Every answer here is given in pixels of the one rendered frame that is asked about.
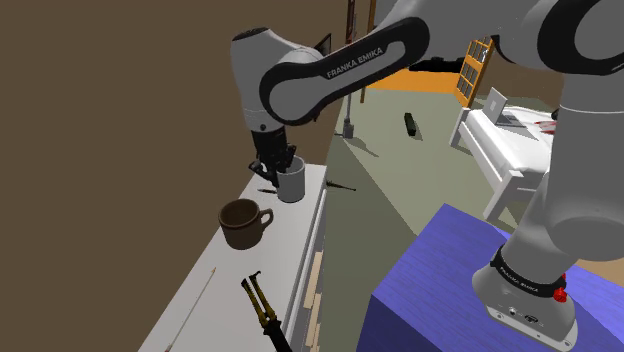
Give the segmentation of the orange lattice shelf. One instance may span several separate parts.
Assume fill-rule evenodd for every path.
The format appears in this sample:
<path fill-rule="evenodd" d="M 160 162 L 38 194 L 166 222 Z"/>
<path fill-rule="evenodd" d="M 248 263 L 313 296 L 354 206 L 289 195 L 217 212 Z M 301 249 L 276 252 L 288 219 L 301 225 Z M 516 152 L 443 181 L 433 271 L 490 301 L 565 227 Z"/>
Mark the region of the orange lattice shelf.
<path fill-rule="evenodd" d="M 473 40 L 470 43 L 456 87 L 453 90 L 455 98 L 463 107 L 470 108 L 472 106 L 492 51 L 493 40 L 489 36 Z"/>

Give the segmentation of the white bed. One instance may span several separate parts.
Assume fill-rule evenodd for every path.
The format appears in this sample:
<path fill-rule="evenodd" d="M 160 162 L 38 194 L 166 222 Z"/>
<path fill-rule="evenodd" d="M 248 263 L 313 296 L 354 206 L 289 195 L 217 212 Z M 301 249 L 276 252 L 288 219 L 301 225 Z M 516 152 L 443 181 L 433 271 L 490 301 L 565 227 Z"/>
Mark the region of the white bed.
<path fill-rule="evenodd" d="M 464 142 L 493 189 L 483 211 L 486 220 L 533 197 L 549 170 L 554 123 L 548 112 L 510 106 L 494 88 L 482 108 L 460 110 L 449 145 Z"/>

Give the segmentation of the thin white stick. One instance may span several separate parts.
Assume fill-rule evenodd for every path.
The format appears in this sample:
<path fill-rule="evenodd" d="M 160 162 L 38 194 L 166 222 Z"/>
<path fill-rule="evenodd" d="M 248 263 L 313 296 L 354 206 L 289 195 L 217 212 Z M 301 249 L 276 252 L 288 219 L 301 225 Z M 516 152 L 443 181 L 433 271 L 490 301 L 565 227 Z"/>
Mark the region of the thin white stick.
<path fill-rule="evenodd" d="M 207 279 L 207 281 L 205 282 L 204 286 L 202 287 L 200 293 L 197 295 L 193 305 L 191 306 L 191 308 L 189 309 L 187 315 L 185 316 L 184 320 L 182 321 L 178 331 L 176 332 L 174 338 L 171 340 L 171 342 L 168 344 L 168 346 L 166 347 L 166 349 L 164 350 L 164 352 L 171 352 L 171 350 L 173 349 L 173 347 L 175 346 L 177 340 L 179 339 L 179 336 L 181 335 L 182 331 L 184 330 L 184 328 L 186 327 L 190 317 L 192 316 L 194 310 L 196 309 L 199 301 L 201 300 L 203 294 L 205 293 L 208 285 L 210 284 L 212 278 L 215 275 L 217 267 L 215 266 L 211 271 L 210 271 L 210 276 Z"/>

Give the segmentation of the white chest of drawers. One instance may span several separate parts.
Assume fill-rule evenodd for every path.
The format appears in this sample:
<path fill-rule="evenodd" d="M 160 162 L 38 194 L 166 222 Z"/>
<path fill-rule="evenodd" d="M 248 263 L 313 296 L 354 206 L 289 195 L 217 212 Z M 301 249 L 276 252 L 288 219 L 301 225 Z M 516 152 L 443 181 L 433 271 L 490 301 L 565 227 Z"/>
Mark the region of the white chest of drawers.
<path fill-rule="evenodd" d="M 323 238 L 326 171 L 324 165 L 307 165 L 305 196 L 292 204 L 259 192 L 270 185 L 253 176 L 242 197 L 274 212 L 263 238 L 240 251 L 217 231 L 138 352 L 164 352 L 215 266 L 214 277 L 171 352 L 275 352 L 241 286 L 243 279 L 257 271 L 286 339 L 294 351 L 300 351 L 302 340 L 294 331 L 304 311 L 315 245 Z"/>

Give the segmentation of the white cup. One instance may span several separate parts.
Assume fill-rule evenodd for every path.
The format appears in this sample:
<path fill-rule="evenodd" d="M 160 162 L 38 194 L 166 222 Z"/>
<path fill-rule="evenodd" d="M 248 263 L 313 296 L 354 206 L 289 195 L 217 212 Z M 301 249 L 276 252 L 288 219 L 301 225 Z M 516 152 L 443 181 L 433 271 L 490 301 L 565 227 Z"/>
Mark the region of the white cup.
<path fill-rule="evenodd" d="M 305 161 L 294 156 L 285 172 L 277 172 L 277 196 L 285 203 L 295 203 L 305 196 Z"/>

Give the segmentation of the brown mug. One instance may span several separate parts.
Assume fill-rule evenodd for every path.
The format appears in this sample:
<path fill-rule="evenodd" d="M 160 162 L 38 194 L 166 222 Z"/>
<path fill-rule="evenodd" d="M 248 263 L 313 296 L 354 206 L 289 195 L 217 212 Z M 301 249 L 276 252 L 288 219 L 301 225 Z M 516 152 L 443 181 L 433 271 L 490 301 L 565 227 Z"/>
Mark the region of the brown mug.
<path fill-rule="evenodd" d="M 257 245 L 274 220 L 274 212 L 246 198 L 227 203 L 218 214 L 227 244 L 236 250 L 247 250 Z"/>

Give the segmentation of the black and yellow tongs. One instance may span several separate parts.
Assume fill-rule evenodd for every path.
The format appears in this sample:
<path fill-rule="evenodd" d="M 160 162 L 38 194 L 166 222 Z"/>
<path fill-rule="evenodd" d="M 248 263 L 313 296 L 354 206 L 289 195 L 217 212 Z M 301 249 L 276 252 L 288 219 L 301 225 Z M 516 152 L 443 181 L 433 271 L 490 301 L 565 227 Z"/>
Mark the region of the black and yellow tongs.
<path fill-rule="evenodd" d="M 266 299 L 257 280 L 260 271 L 248 276 L 241 281 L 241 286 L 247 293 L 250 302 L 256 312 L 259 323 L 263 329 L 263 334 L 268 336 L 276 352 L 293 352 L 282 329 L 281 321 L 278 319 L 275 310 Z"/>

